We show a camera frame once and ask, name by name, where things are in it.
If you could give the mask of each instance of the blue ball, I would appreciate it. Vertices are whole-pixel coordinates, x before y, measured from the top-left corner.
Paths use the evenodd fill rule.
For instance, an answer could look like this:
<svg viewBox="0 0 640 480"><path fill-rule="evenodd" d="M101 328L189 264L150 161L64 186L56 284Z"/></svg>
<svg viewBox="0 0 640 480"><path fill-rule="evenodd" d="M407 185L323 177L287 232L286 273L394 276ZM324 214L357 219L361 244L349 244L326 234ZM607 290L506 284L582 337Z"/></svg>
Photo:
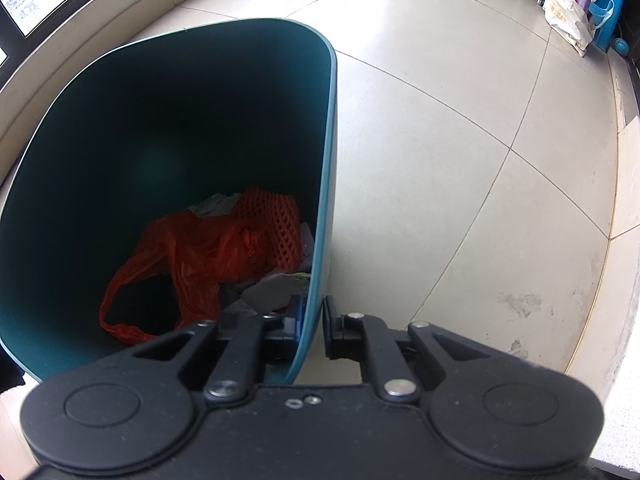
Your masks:
<svg viewBox="0 0 640 480"><path fill-rule="evenodd" d="M629 44L622 38L616 38L613 41L613 48L620 56L628 56L629 54Z"/></svg>

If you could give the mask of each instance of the bag handle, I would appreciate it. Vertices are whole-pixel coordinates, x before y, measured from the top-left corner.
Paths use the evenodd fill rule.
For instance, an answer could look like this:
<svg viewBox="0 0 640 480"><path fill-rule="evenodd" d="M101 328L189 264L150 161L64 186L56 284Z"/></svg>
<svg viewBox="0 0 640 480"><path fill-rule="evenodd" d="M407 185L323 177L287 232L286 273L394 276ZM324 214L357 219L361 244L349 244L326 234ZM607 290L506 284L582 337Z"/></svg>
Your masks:
<svg viewBox="0 0 640 480"><path fill-rule="evenodd" d="M602 21L596 25L595 30L598 30L600 27L602 27L605 23L607 23L609 18L613 16L613 9L616 7L616 4L613 0L609 0L609 1L611 2L611 8L605 12L604 16L602 17Z"/></svg>

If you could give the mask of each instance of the red plastic bag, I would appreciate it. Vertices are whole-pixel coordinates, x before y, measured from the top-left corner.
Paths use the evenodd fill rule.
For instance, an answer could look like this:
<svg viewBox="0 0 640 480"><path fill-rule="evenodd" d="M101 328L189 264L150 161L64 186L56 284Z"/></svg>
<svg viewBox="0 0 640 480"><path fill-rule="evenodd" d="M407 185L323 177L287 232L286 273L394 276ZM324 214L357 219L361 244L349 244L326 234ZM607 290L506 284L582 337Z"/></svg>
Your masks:
<svg viewBox="0 0 640 480"><path fill-rule="evenodd" d="M171 274L180 310L176 328L218 319L219 283L259 280L275 264L272 234L261 218L201 219L191 211L163 216L145 227L132 256L109 282L100 304L100 326L124 344L153 339L136 326L110 325L105 316L121 286L156 274Z"/></svg>

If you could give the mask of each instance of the floor stain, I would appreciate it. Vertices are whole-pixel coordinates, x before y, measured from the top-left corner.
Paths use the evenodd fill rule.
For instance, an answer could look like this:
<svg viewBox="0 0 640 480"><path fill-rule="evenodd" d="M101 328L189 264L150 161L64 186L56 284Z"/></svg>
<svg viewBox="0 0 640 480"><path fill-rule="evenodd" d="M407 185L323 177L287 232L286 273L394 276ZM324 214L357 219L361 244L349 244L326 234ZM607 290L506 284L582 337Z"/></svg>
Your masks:
<svg viewBox="0 0 640 480"><path fill-rule="evenodd" d="M591 259L591 283L595 283L600 279L600 274L602 273L602 265L600 264L600 257L594 256Z"/></svg>
<svg viewBox="0 0 640 480"><path fill-rule="evenodd" d="M516 339L513 341L513 343L511 343L509 353L515 357L519 357L520 359L526 359L527 357L529 357L529 351L525 350L522 347L519 339Z"/></svg>
<svg viewBox="0 0 640 480"><path fill-rule="evenodd" d="M525 319L532 312L539 312L542 305L542 298L537 294L521 294L517 297L513 294L502 294L502 299L509 310Z"/></svg>

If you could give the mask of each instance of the teal trash can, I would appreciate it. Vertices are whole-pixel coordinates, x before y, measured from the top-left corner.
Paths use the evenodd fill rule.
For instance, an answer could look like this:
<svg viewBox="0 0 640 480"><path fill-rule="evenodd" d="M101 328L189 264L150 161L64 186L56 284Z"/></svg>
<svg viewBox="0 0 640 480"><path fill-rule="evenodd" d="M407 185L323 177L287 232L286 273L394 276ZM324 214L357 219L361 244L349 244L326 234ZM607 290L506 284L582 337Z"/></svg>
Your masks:
<svg viewBox="0 0 640 480"><path fill-rule="evenodd" d="M336 156L336 59L290 20L237 20L120 47L56 98L0 218L0 340L44 380L118 351L104 289L151 220L248 186L293 195L315 250L291 382L318 325Z"/></svg>

